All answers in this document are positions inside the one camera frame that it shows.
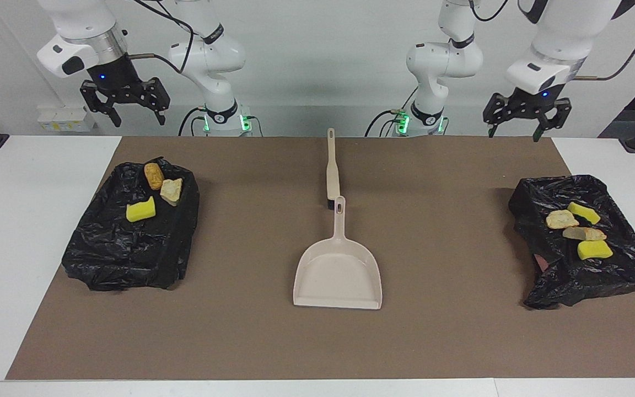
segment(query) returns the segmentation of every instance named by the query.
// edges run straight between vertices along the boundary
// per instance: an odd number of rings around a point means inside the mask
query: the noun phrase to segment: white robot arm
[[[552,128],[562,128],[572,110],[569,98],[558,99],[592,51],[595,38],[610,20],[635,5],[635,0],[518,0],[521,12],[539,30],[522,58],[509,66],[506,79],[514,85],[507,97],[495,93],[483,118],[497,126],[520,118],[537,120],[534,140]],[[547,113],[555,110],[552,117]]]
[[[471,77],[479,71],[483,55],[474,42],[474,24],[468,0],[443,0],[438,25],[450,40],[418,44],[408,51],[406,65],[418,80],[418,90],[408,108],[408,129],[396,131],[397,135],[433,133],[449,93],[440,78]]]
[[[80,88],[93,112],[108,115],[115,126],[121,118],[115,103],[137,103],[165,123],[170,98],[161,81],[141,81],[126,51],[123,33],[104,0],[38,0],[58,34],[38,51],[43,66],[58,77],[87,70],[91,80]],[[98,93],[106,97],[99,100]]]
[[[232,86],[224,76],[244,67],[246,54],[242,45],[224,33],[210,0],[176,0],[179,19],[195,31],[187,65],[182,74],[199,87],[205,100],[206,125],[214,136],[240,136],[245,132],[242,115],[246,112],[234,98]],[[169,58],[180,65],[187,45],[175,45]]]

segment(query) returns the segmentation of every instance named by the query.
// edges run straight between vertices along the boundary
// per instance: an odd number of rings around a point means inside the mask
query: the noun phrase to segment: garbage bag
[[[613,251],[608,259],[582,260],[580,241],[549,229],[545,218],[571,202],[593,208],[601,217],[592,224],[575,216],[582,227],[607,234]],[[524,300],[534,309],[572,306],[582,299],[616,296],[635,291],[635,232],[607,193],[607,186],[591,175],[522,179],[509,201],[515,229],[526,240],[536,269],[536,282]]]
[[[176,207],[153,191],[144,164],[117,165],[95,194],[73,232],[61,261],[68,277],[94,291],[129,287],[168,288],[185,277],[192,235],[197,226],[200,193],[195,176],[157,158],[166,179],[183,179]],[[156,216],[130,223],[126,205],[153,196]]]

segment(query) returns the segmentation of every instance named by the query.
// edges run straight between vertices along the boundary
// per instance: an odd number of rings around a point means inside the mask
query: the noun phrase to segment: dustpan
[[[345,237],[345,197],[335,200],[335,234],[303,253],[293,284],[297,306],[381,308],[381,275],[366,247]]]

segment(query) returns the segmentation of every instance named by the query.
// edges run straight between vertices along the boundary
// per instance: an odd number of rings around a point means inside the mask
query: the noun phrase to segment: table
[[[0,381],[119,140],[14,136],[0,150]],[[573,174],[592,174],[607,183],[635,228],[635,155],[613,140],[557,138],[554,143]],[[71,391],[83,395],[635,395],[635,379],[0,382],[0,395]]]

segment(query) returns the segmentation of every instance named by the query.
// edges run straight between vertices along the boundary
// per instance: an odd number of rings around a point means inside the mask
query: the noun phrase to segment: cable
[[[166,6],[163,5],[163,0],[154,0],[154,2],[157,2],[158,5],[161,7],[161,9],[165,11],[169,17],[174,18],[174,16],[171,14],[171,11],[169,11],[168,8],[166,8]]]
[[[394,125],[395,121],[393,120],[386,120],[386,123],[384,123],[384,125],[381,126],[381,131],[379,131],[379,138],[381,138],[381,136],[384,134],[384,128],[386,127],[386,124],[391,123],[391,126]],[[386,129],[386,137],[389,136],[389,130]]]
[[[205,120],[205,118],[204,118],[204,117],[202,117],[202,116],[198,116],[198,117],[196,117],[196,118],[192,119],[192,121],[190,122],[190,134],[191,134],[192,136],[195,136],[195,122],[196,122],[197,120],[202,120],[202,121],[204,121],[204,120]]]
[[[411,98],[413,98],[414,95],[416,95],[416,91],[418,90],[418,86],[416,86],[415,88],[413,88],[413,92],[411,93],[411,95],[408,96],[408,99],[406,99],[406,101],[404,101],[403,106],[401,106],[401,110],[406,110],[406,105],[408,105],[408,101],[411,100]],[[396,123],[396,119],[398,118],[398,115],[394,116],[394,119],[391,120],[392,123]]]
[[[150,60],[151,58],[156,58],[156,60],[164,61],[165,63],[168,63],[168,66],[171,66],[171,68],[173,68],[176,73],[181,73],[181,71],[175,65],[173,65],[173,62],[167,60],[161,55],[158,55],[158,53],[134,53],[134,55],[129,55],[129,60]]]
[[[185,70],[185,66],[186,66],[186,64],[187,64],[187,58],[189,58],[189,57],[190,57],[190,50],[191,50],[191,48],[192,48],[192,41],[193,41],[193,40],[194,40],[194,38],[195,38],[195,31],[192,29],[192,26],[188,25],[185,21],[183,21],[183,20],[179,20],[178,18],[176,18],[176,17],[174,17],[174,16],[170,15],[170,13],[166,15],[166,14],[162,13],[161,11],[156,10],[156,8],[153,8],[153,7],[149,6],[148,4],[146,4],[146,3],[142,2],[141,0],[133,0],[133,1],[134,1],[135,3],[137,3],[138,5],[140,5],[141,7],[146,8],[146,10],[151,11],[152,13],[155,13],[155,14],[157,14],[157,15],[161,15],[163,18],[166,18],[166,19],[172,20],[173,22],[175,22],[175,23],[176,23],[176,24],[178,24],[178,25],[183,25],[183,26],[185,26],[185,27],[187,28],[187,31],[189,31],[189,32],[190,32],[190,41],[187,43],[186,56],[185,56],[185,58],[184,58],[184,60],[183,60],[183,65],[181,65],[181,68],[180,68],[180,70],[179,70],[179,73],[183,73],[183,71]]]
[[[187,113],[187,115],[183,118],[183,122],[181,123],[181,128],[178,128],[178,136],[183,135],[183,127],[185,126],[185,123],[187,122],[187,119],[190,118],[190,116],[192,115],[192,113],[195,113],[196,111],[205,111],[204,108],[200,107],[200,108],[192,108],[191,111],[189,111]]]
[[[619,74],[622,73],[622,71],[624,71],[624,69],[628,66],[628,64],[631,63],[631,60],[633,59],[634,56],[635,56],[635,48],[633,48],[633,51],[631,52],[631,55],[628,56],[626,62],[624,62],[624,65],[622,65],[622,67],[620,67],[619,70],[615,71],[614,73],[612,73],[611,75],[609,75],[607,77],[577,76],[577,77],[574,78],[574,80],[577,80],[577,81],[609,81],[609,80],[615,78],[616,76],[619,76]]]
[[[247,120],[256,120],[256,123],[259,124],[259,134],[261,134],[261,136],[264,136],[264,131],[261,129],[261,120],[259,120],[259,118],[257,116],[247,116],[246,117]]]
[[[381,113],[378,113],[378,115],[374,117],[374,120],[372,120],[371,123],[369,123],[369,126],[366,128],[366,133],[364,133],[364,138],[369,136],[369,131],[371,131],[371,127],[374,126],[374,123],[376,123],[376,121],[380,119],[381,116],[388,115],[389,113],[391,113],[391,110],[385,110],[385,111],[382,111]]]
[[[408,96],[408,99],[406,101],[404,101],[403,106],[401,106],[401,109],[405,110],[406,105],[408,105],[408,101],[411,100],[411,98],[413,98],[414,95],[416,95],[416,91],[418,90],[418,87],[415,87],[413,89],[413,92],[411,93],[411,95]]]
[[[478,15],[477,10],[474,10],[474,0],[469,0],[469,8],[472,9],[472,13],[474,14],[474,18],[477,18],[478,20],[482,21],[482,22],[489,22],[490,20],[496,18],[497,16],[499,16],[499,13],[501,13],[501,10],[504,9],[504,7],[506,7],[506,3],[508,3],[509,0],[504,0],[504,3],[502,3],[501,7],[499,7],[499,9],[497,10],[497,12],[494,13],[494,15],[492,15],[489,18],[482,18],[481,16]]]
[[[444,119],[447,120],[448,123],[445,124],[445,128],[443,128],[443,136],[445,136],[445,133],[448,132],[448,127],[449,127],[449,118],[445,117]]]

